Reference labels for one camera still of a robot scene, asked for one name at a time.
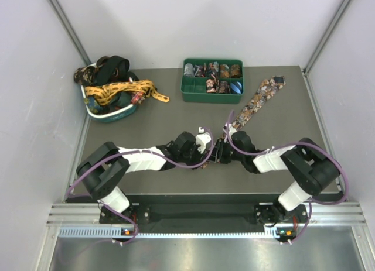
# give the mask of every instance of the patterned necktie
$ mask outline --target patterned necktie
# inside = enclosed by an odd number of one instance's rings
[[[273,76],[269,80],[264,80],[253,98],[245,105],[237,118],[232,122],[232,126],[239,131],[283,86],[285,86],[284,76]],[[202,168],[206,168],[207,165],[208,162],[206,162]]]

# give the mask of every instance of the gray tabletop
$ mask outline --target gray tabletop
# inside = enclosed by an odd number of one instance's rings
[[[246,67],[246,92],[241,102],[231,104],[188,103],[180,91],[181,69],[136,70],[141,79],[154,82],[169,103],[148,98],[134,114],[117,122],[91,121],[83,158],[106,141],[124,148],[146,148],[174,140],[181,132],[197,134],[198,127],[210,128],[216,138],[233,109],[239,113],[253,97],[262,80],[284,75],[286,86],[270,99],[244,127],[255,146],[266,149],[309,137],[323,146],[308,91],[298,66]],[[125,193],[281,193],[293,178],[288,171],[251,174],[239,162],[210,164],[202,170],[173,169],[163,172],[140,171],[127,174],[119,187]],[[75,192],[83,191],[82,186]],[[331,184],[326,191],[337,192]]]

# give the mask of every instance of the green tray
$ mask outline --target green tray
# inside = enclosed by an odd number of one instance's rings
[[[194,65],[202,65],[206,63],[217,61],[219,66],[226,64],[229,68],[233,64],[239,64],[242,70],[242,78],[219,78],[219,80],[242,83],[242,94],[208,94],[206,93],[206,81],[209,78],[203,77],[185,77],[183,75],[183,69],[186,63]],[[185,59],[182,67],[182,81],[181,81],[181,92],[182,98],[186,102],[203,102],[203,103],[227,103],[227,104],[238,104],[241,101],[241,97],[244,93],[244,76],[243,76],[243,63],[237,59]]]

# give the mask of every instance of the purple cable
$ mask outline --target purple cable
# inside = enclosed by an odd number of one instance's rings
[[[235,147],[235,145],[233,144],[233,141],[229,135],[229,125],[231,124],[230,121],[232,121],[232,117],[233,117],[233,114],[234,114],[234,111],[232,110],[229,114],[229,117],[228,117],[228,120],[227,120],[227,127],[225,128],[225,133],[227,135],[227,139],[229,141],[229,144],[233,147],[234,150],[236,150],[237,152],[241,153],[241,154],[244,154],[244,155],[247,155],[247,156],[258,156],[258,155],[261,155],[263,153],[266,153],[266,151],[263,151],[263,152],[260,152],[260,153],[251,153],[251,152],[245,152],[245,151],[242,151],[240,149],[238,149],[237,147]],[[327,152],[325,152],[323,149],[321,149],[320,147],[314,145],[314,144],[311,144],[311,143],[307,143],[307,142],[293,142],[293,143],[287,143],[283,146],[277,146],[275,147],[275,150],[277,149],[280,149],[280,148],[284,148],[284,147],[287,147],[287,146],[292,146],[292,145],[301,145],[301,146],[307,146],[309,148],[312,148],[318,152],[320,152],[321,154],[323,154],[324,156],[326,156],[335,166],[336,168],[338,169],[338,171],[340,172],[343,180],[344,180],[344,186],[345,186],[345,192],[342,196],[342,198],[338,201],[335,201],[335,202],[321,202],[319,200],[316,200],[316,199],[312,199],[312,201],[320,204],[320,205],[338,205],[342,202],[344,202],[346,199],[347,199],[347,196],[348,196],[348,193],[349,193],[349,181],[348,181],[348,178],[347,178],[347,175],[346,173],[344,172],[344,170],[341,168],[340,164],[330,155],[328,154]]]
[[[211,156],[212,154],[212,151],[213,151],[213,148],[214,148],[214,144],[213,144],[213,135],[210,131],[210,129],[208,128],[203,128],[204,131],[208,132],[210,137],[211,137],[211,145],[210,145],[210,150],[207,154],[207,156],[203,159],[203,161],[201,161],[199,164],[196,164],[196,165],[193,165],[193,166],[185,166],[183,164],[179,164],[179,163],[176,163],[174,162],[173,160],[171,159],[168,159],[167,157],[159,154],[159,153],[154,153],[150,150],[133,150],[133,151],[127,151],[127,152],[121,152],[121,153],[117,153],[117,154],[114,154],[110,157],[107,157],[101,161],[99,161],[98,163],[96,163],[95,165],[93,165],[88,171],[86,171],[84,174],[82,174],[82,176],[80,176],[70,187],[69,189],[66,191],[65,193],[65,198],[69,197],[82,197],[82,196],[85,196],[87,194],[77,194],[77,195],[70,195],[71,191],[79,184],[79,182],[81,182],[83,179],[85,179],[90,173],[92,173],[95,169],[97,169],[98,167],[100,167],[102,164],[104,163],[107,163],[109,162],[110,160],[112,159],[115,159],[117,157],[120,157],[120,156],[124,156],[124,155],[131,155],[131,154],[137,154],[137,153],[142,153],[142,152],[145,152],[145,153],[150,153],[150,154],[153,154],[153,155],[156,155],[156,156],[159,156],[163,159],[165,159],[167,162],[171,163],[171,164],[174,164],[175,166],[177,167],[182,167],[184,169],[195,169],[197,167],[200,167],[201,165],[203,165],[204,163],[206,163],[209,159],[209,157]],[[128,243],[131,243],[132,241],[134,241],[135,237],[138,235],[138,232],[139,232],[139,229],[138,229],[138,226],[137,224],[131,220],[130,218],[120,214],[119,212],[116,212],[114,209],[112,209],[111,207],[103,204],[103,206],[105,206],[105,208],[109,211],[111,211],[112,213],[118,215],[119,217],[125,219],[126,221],[130,222],[133,226],[134,226],[134,233],[133,233],[133,237],[129,240],[127,240],[126,242],[124,242],[124,244],[128,244]],[[81,252],[79,252],[77,255],[74,256],[73,259],[70,259],[69,261],[65,261],[62,259],[62,255],[61,255],[61,250],[59,249],[59,261],[63,264],[63,265],[67,265],[69,264],[70,262],[72,262],[73,260],[75,260],[78,256],[80,256],[82,253],[84,253],[85,251],[87,251],[88,249],[90,249],[92,246],[98,244],[98,243],[102,243],[102,242],[109,242],[109,241],[112,241],[112,240],[108,240],[108,239],[102,239],[102,240],[99,240],[97,242],[94,242],[92,243],[91,245],[87,246],[86,248],[84,248]]]
[[[109,206],[103,204],[103,206],[105,206],[105,208],[109,211],[111,211],[112,213],[118,215],[119,217],[125,219],[126,221],[130,222],[133,226],[134,226],[134,233],[133,233],[133,237],[130,238],[129,240],[127,240],[126,242],[122,242],[123,245],[127,245],[129,243],[131,243],[132,241],[134,241],[135,237],[138,235],[138,232],[139,232],[139,229],[138,229],[138,225],[133,221],[131,220],[130,218],[116,212],[115,210],[113,210],[112,208],[110,208]],[[79,257],[82,253],[84,253],[85,251],[87,251],[88,249],[92,248],[93,246],[95,246],[96,244],[98,243],[103,243],[103,242],[112,242],[111,239],[101,239],[101,240],[98,240],[96,242],[93,242],[92,244],[90,244],[89,246],[86,246],[82,251],[80,251],[78,254],[76,254],[72,259],[70,260],[64,260],[63,257],[62,257],[62,249],[61,247],[58,247],[58,251],[57,251],[57,255],[58,255],[58,258],[59,258],[59,261],[62,265],[68,265],[69,263],[72,263],[72,261],[76,260],[77,257]]]
[[[71,191],[75,188],[75,186],[77,186],[79,184],[79,182],[81,182],[83,179],[85,179],[90,173],[92,173],[95,169],[97,169],[98,167],[100,167],[102,164],[104,163],[107,163],[109,162],[110,160],[112,159],[115,159],[117,157],[120,157],[120,156],[125,156],[125,155],[131,155],[131,154],[137,154],[137,153],[150,153],[150,154],[153,154],[155,156],[158,156],[158,157],[161,157],[163,158],[164,160],[166,160],[167,162],[171,163],[171,164],[174,164],[176,167],[181,167],[183,169],[195,169],[197,167],[200,167],[201,165],[203,165],[204,163],[206,163],[209,159],[209,157],[211,156],[212,154],[212,151],[213,151],[213,135],[210,131],[210,129],[208,128],[204,128],[204,131],[205,132],[208,132],[210,137],[211,137],[211,146],[210,146],[210,150],[207,154],[207,156],[203,159],[203,161],[201,161],[199,164],[195,164],[193,166],[186,166],[184,164],[179,164],[179,163],[176,163],[175,161],[171,160],[171,159],[168,159],[167,157],[159,154],[159,153],[155,153],[153,151],[150,151],[150,150],[133,150],[133,151],[127,151],[127,152],[121,152],[121,153],[117,153],[117,154],[114,154],[112,156],[109,156],[101,161],[99,161],[98,163],[96,163],[95,165],[93,165],[88,171],[86,171],[84,174],[82,174],[70,187],[69,189],[66,191],[65,193],[65,198],[69,197]]]
[[[245,151],[242,151],[242,150],[238,149],[237,147],[235,147],[235,145],[234,145],[234,143],[233,143],[233,141],[232,141],[232,139],[231,139],[231,137],[229,135],[229,126],[231,125],[230,122],[233,121],[233,115],[234,115],[234,111],[232,110],[230,112],[230,114],[229,114],[229,117],[228,117],[228,120],[227,120],[227,123],[226,123],[226,127],[225,127],[225,133],[227,135],[227,139],[229,141],[229,144],[233,147],[233,149],[236,150],[237,152],[239,152],[239,153],[241,153],[243,155],[247,155],[247,156],[259,156],[259,155],[261,155],[263,153],[266,153],[267,151],[263,151],[263,152],[260,152],[260,153],[245,152]],[[330,154],[328,154],[327,152],[325,152],[323,149],[321,149],[320,147],[318,147],[318,146],[316,146],[314,144],[307,143],[307,142],[288,143],[288,144],[283,145],[283,146],[275,147],[275,149],[280,149],[280,148],[284,148],[284,147],[292,146],[292,145],[307,146],[307,147],[313,148],[316,151],[320,152],[321,154],[323,154],[324,156],[326,156],[336,166],[336,168],[340,172],[341,176],[343,177],[344,186],[345,186],[345,192],[344,192],[344,194],[343,194],[343,196],[342,196],[342,198],[340,200],[335,201],[335,202],[330,202],[330,203],[321,202],[321,201],[313,199],[313,198],[311,200],[314,201],[314,202],[316,202],[316,203],[318,203],[318,204],[320,204],[320,205],[337,205],[337,204],[340,204],[340,203],[344,202],[347,199],[347,196],[348,196],[348,193],[349,193],[349,181],[348,181],[346,173],[341,168],[340,164]],[[291,240],[291,243],[294,243],[297,239],[299,239],[302,236],[302,234],[306,231],[306,228],[309,225],[309,222],[310,222],[310,219],[311,219],[311,215],[312,215],[311,200],[308,200],[310,212],[309,212],[309,216],[307,217],[306,223],[305,223],[304,227],[302,228],[302,230],[300,231],[300,233],[293,240]]]
[[[300,233],[298,233],[297,236],[293,240],[291,240],[291,243],[296,242],[302,236],[302,234],[305,233],[306,228],[310,223],[310,219],[311,219],[311,215],[312,215],[312,204],[311,204],[311,201],[308,201],[308,202],[309,202],[309,216],[306,219],[306,223],[305,223],[304,227],[302,228]]]

